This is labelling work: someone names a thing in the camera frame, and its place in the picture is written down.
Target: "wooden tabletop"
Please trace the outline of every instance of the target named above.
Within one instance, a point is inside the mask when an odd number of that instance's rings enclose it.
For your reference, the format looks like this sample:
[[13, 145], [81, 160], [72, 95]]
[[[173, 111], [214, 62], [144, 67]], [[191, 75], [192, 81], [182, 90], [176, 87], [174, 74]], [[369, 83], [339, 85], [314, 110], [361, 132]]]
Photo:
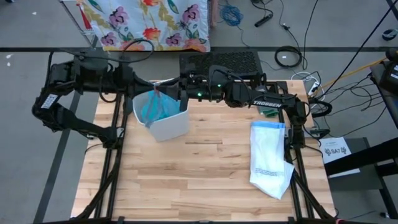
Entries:
[[[302, 81], [287, 84], [289, 93], [307, 101]], [[109, 126], [113, 110], [113, 104], [99, 100], [94, 123]], [[287, 221], [295, 216], [290, 188], [277, 200], [249, 183], [250, 125], [266, 120], [256, 107], [191, 100], [189, 115], [190, 132], [166, 142], [156, 142], [133, 114], [129, 116], [113, 219]], [[306, 126], [313, 126], [312, 117]], [[318, 147], [313, 139], [306, 142]], [[98, 143], [90, 141], [89, 146]], [[334, 215], [321, 154], [307, 148], [302, 154], [310, 190]], [[98, 190], [104, 155], [101, 147], [87, 152], [71, 217], [82, 212]], [[306, 216], [301, 190], [299, 194]]]

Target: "gray floor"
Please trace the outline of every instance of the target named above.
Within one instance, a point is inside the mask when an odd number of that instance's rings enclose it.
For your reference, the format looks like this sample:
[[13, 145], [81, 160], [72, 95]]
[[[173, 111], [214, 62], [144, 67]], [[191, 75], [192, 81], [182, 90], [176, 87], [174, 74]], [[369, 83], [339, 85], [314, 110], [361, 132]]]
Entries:
[[[278, 25], [281, 5], [273, 0], [269, 8], [275, 17], [256, 29], [253, 24], [262, 17], [260, 10], [253, 10], [247, 1], [229, 0], [239, 6], [245, 15], [241, 28], [245, 30], [244, 41], [257, 47], [275, 47], [293, 45], [291, 37]], [[302, 44], [305, 27], [314, 0], [284, 0], [285, 13], [282, 22], [292, 28], [292, 32]], [[69, 4], [74, 14], [79, 12], [73, 3]], [[307, 37], [309, 47], [358, 47], [369, 34], [377, 21], [387, 10], [384, 0], [320, 0], [314, 13], [313, 22]], [[58, 1], [17, 0], [14, 4], [0, 1], [0, 47], [86, 47], [85, 40], [76, 30], [69, 17], [64, 13]], [[396, 46], [398, 39], [385, 42], [379, 35], [383, 30], [395, 27], [397, 20], [390, 14], [376, 34], [368, 42], [369, 47]], [[215, 47], [243, 46], [237, 28], [224, 23], [211, 33], [211, 43]], [[35, 97], [45, 79], [47, 54], [45, 53], [0, 53], [0, 71], [2, 82], [0, 111], [2, 119], [2, 156], [0, 157], [0, 223], [31, 223], [34, 219], [45, 181], [49, 174], [52, 159], [57, 148], [60, 133], [52, 133], [34, 119], [30, 113]], [[262, 60], [277, 67], [272, 52], [259, 52]], [[340, 74], [353, 53], [309, 52], [308, 71], [318, 70], [322, 82], [326, 83]], [[360, 53], [349, 70], [383, 57], [382, 52]], [[54, 62], [71, 58], [65, 54], [55, 54]], [[135, 71], [145, 79], [165, 79], [178, 74], [178, 53], [158, 53], [152, 58], [134, 65]], [[271, 79], [287, 79], [292, 71], [272, 71], [268, 65], [263, 69]], [[366, 76], [369, 71], [340, 81], [337, 86], [355, 82]], [[85, 94], [78, 107], [77, 115], [92, 121], [98, 96]], [[69, 106], [71, 97], [63, 99], [64, 106]], [[359, 103], [361, 100], [346, 94], [333, 102], [336, 110]], [[384, 105], [379, 105], [365, 112], [352, 109], [328, 118], [334, 135], [345, 134], [354, 128], [367, 124], [377, 118]], [[374, 125], [350, 134], [348, 137], [369, 139], [371, 145], [378, 144], [397, 136], [398, 131], [388, 113]], [[87, 140], [76, 133], [71, 133], [63, 156], [60, 172], [47, 210], [45, 221], [66, 220], [69, 218], [76, 193], [80, 169], [83, 162]], [[398, 203], [398, 184], [396, 176], [386, 178], [394, 200]], [[385, 210], [377, 191], [335, 192], [332, 189], [336, 208], [341, 218], [351, 218], [366, 212], [375, 211], [355, 220], [364, 222], [398, 223], [378, 217], [378, 212]]]

